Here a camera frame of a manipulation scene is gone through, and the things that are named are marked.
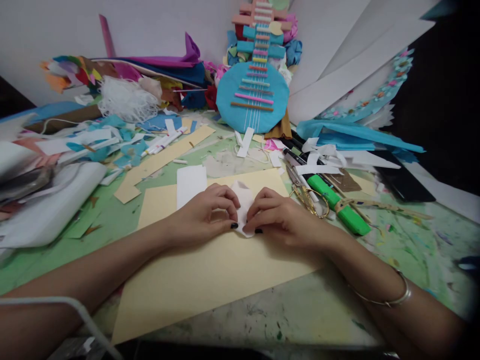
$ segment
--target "paint-stained table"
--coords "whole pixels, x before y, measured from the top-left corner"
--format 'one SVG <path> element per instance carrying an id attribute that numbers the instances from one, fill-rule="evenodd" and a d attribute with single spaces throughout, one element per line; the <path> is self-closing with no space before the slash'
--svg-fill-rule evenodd
<path id="1" fill-rule="evenodd" d="M 210 177 L 248 173 L 271 168 L 261 144 L 252 141 L 253 158 L 235 156 L 236 140 L 227 126 L 210 119 L 204 122 L 216 132 L 181 157 L 188 165 L 203 164 Z M 0 265 L 0 294 L 46 272 L 95 251 L 131 232 L 138 224 L 145 189 L 176 183 L 177 169 L 170 163 L 142 181 L 142 195 L 122 205 L 114 196 L 123 178 L 108 187 L 98 187 L 95 209 L 84 204 L 78 222 L 101 227 L 81 238 L 73 238 L 75 223 L 66 227 L 49 246 L 16 251 Z M 358 176 L 371 174 L 354 172 Z M 282 175 L 290 189 L 287 173 Z M 350 193 L 359 198 L 362 192 Z M 395 203 L 385 191 L 378 195 L 384 203 Z M 357 240 L 369 251 L 395 267 L 421 288 L 462 317 L 467 317 L 474 297 L 474 284 L 453 263 L 464 256 L 479 255 L 480 227 L 437 203 L 418 204 L 411 209 L 432 215 L 418 220 L 387 210 L 363 211 L 377 226 Z M 343 227 L 337 220 L 337 226 Z M 121 289 L 96 312 L 95 322 L 107 334 L 115 324 Z M 154 331 L 146 339 L 188 344 L 267 348 L 291 343 L 343 349 L 381 346 L 382 337 L 369 320 L 358 299 L 348 290 L 339 273 L 327 263 L 325 268 L 257 294 L 207 311 L 177 324 Z"/>

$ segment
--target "white fiber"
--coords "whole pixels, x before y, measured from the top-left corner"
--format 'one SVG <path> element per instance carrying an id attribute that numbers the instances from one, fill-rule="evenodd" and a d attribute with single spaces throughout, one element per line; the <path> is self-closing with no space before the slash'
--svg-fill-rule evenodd
<path id="1" fill-rule="evenodd" d="M 137 82 L 105 76 L 98 109 L 104 117 L 118 115 L 127 123 L 144 123 L 157 116 L 158 99 Z"/>

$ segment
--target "gold scissors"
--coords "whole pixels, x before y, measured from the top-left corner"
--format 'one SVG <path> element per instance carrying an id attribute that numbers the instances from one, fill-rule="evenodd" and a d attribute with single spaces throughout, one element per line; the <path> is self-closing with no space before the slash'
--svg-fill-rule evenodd
<path id="1" fill-rule="evenodd" d="M 319 217 L 320 219 L 323 219 L 324 217 L 326 217 L 329 214 L 330 209 L 329 209 L 329 204 L 327 200 L 324 198 L 324 196 L 321 193 L 316 192 L 315 190 L 309 187 L 306 187 L 302 183 L 302 181 L 300 180 L 300 177 L 297 175 L 297 173 L 295 172 L 295 170 L 290 164 L 286 164 L 286 171 L 288 172 L 288 176 L 290 176 L 291 188 L 292 188 L 292 192 L 290 193 L 289 196 L 292 197 L 292 195 L 295 194 L 297 198 L 302 202 L 302 204 L 306 207 L 306 209 L 316 217 Z M 312 202 L 312 199 L 309 193 L 314 193 L 318 195 L 325 202 L 326 212 L 323 215 L 319 215 L 315 210 L 314 203 Z"/>

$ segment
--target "bangle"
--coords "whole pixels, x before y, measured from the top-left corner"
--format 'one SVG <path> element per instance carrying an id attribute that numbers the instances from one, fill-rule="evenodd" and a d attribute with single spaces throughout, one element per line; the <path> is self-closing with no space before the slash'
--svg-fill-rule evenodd
<path id="1" fill-rule="evenodd" d="M 401 278 L 403 279 L 403 282 L 405 283 L 405 293 L 397 300 L 393 300 L 393 301 L 386 301 L 386 300 L 385 301 L 373 301 L 373 300 L 367 299 L 365 296 L 361 295 L 350 284 L 348 284 L 348 287 L 350 289 L 352 289 L 355 294 L 357 294 L 361 299 L 365 300 L 366 302 L 369 302 L 369 303 L 372 303 L 372 304 L 377 304 L 377 305 L 388 306 L 389 308 L 391 308 L 392 306 L 395 306 L 395 305 L 401 305 L 405 300 L 407 300 L 408 298 L 410 298 L 410 296 L 412 296 L 412 291 L 410 290 L 409 282 L 407 281 L 407 278 L 404 276 L 404 274 L 400 270 L 394 268 L 393 266 L 392 266 L 392 269 L 395 270 L 396 273 L 401 276 Z"/>

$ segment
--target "hand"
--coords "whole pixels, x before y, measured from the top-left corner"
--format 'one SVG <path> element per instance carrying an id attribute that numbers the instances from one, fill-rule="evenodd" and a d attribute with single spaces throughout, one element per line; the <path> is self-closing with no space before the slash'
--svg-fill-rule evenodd
<path id="1" fill-rule="evenodd" d="M 244 232 L 261 229 L 268 237 L 302 248 L 323 250 L 338 236 L 337 231 L 341 231 L 268 187 L 258 193 L 246 219 Z"/>
<path id="2" fill-rule="evenodd" d="M 239 199 L 231 188 L 217 183 L 210 185 L 182 208 L 161 220 L 168 246 L 200 244 L 237 228 L 239 207 Z M 229 219 L 210 222 L 216 209 L 226 210 Z"/>

